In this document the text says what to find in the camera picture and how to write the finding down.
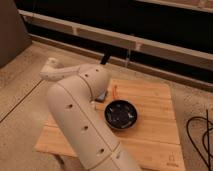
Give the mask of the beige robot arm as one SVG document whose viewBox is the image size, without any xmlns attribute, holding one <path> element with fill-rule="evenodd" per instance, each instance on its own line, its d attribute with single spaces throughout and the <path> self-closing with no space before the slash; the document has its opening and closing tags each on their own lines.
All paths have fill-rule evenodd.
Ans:
<svg viewBox="0 0 213 171">
<path fill-rule="evenodd" d="M 102 65 L 65 67 L 49 58 L 40 77 L 52 83 L 47 91 L 48 109 L 87 171 L 142 171 L 91 105 L 110 82 Z"/>
</svg>

